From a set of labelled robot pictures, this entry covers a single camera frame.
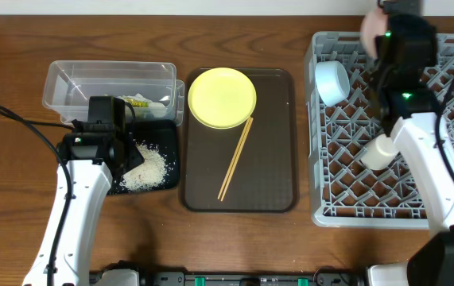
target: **plastic crate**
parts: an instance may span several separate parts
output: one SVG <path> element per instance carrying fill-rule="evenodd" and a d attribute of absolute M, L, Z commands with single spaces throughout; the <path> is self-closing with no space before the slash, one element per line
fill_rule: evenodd
<path fill-rule="evenodd" d="M 401 154 L 388 168 L 372 171 L 360 158 L 364 145 L 382 133 L 365 96 L 374 60 L 359 33 L 319 32 L 305 55 L 305 93 L 309 123 L 309 189 L 312 220 L 318 226 L 426 229 L 426 213 Z M 438 65 L 423 78 L 441 101 L 454 74 L 454 34 L 437 35 Z M 347 69 L 347 101 L 326 107 L 315 92 L 318 62 L 338 60 Z M 444 112 L 454 145 L 454 91 Z"/>

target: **yellow plate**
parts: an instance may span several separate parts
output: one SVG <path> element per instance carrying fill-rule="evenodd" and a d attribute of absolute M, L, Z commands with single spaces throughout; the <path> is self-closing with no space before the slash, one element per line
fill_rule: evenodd
<path fill-rule="evenodd" d="M 242 72 L 213 68 L 199 75 L 189 88 L 188 104 L 202 124 L 227 129 L 245 122 L 253 113 L 257 93 Z"/>

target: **pink object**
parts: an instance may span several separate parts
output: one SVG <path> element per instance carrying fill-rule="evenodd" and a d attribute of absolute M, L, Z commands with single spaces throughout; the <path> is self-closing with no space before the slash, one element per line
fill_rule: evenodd
<path fill-rule="evenodd" d="M 377 58 L 377 48 L 375 47 L 375 37 L 384 35 L 387 31 L 387 15 L 382 9 L 375 8 L 368 12 L 361 24 L 361 42 L 368 55 Z"/>

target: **black tray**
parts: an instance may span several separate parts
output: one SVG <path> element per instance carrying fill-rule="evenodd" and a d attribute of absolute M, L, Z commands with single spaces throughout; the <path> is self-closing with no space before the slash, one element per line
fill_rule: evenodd
<path fill-rule="evenodd" d="M 170 120 L 161 120 L 153 122 L 136 122 L 134 139 L 137 143 L 145 141 L 147 145 L 154 144 L 159 146 L 159 153 L 166 159 L 166 163 L 170 164 L 167 168 L 165 182 L 158 187 L 153 187 L 147 191 L 160 191 L 173 188 L 179 182 L 179 154 L 177 144 L 176 125 Z M 108 191 L 108 195 L 119 194 L 138 194 L 145 191 L 130 191 L 125 187 L 114 182 L 114 186 Z"/>
<path fill-rule="evenodd" d="M 188 88 L 207 70 L 193 71 Z M 254 84 L 257 105 L 227 194 L 222 202 L 218 200 L 244 124 L 232 129 L 209 128 L 199 123 L 186 106 L 184 137 L 188 140 L 180 201 L 191 211 L 289 211 L 299 198 L 292 76 L 281 69 L 237 70 Z"/>

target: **green clip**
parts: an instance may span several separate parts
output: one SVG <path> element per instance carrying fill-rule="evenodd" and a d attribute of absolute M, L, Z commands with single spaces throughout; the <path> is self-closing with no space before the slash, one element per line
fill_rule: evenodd
<path fill-rule="evenodd" d="M 306 278 L 299 278 L 297 280 L 297 286 L 308 286 L 308 285 L 309 285 L 309 282 L 308 282 L 308 279 L 306 279 Z"/>
<path fill-rule="evenodd" d="M 195 278 L 195 286 L 205 286 L 205 278 L 204 277 L 196 277 Z"/>

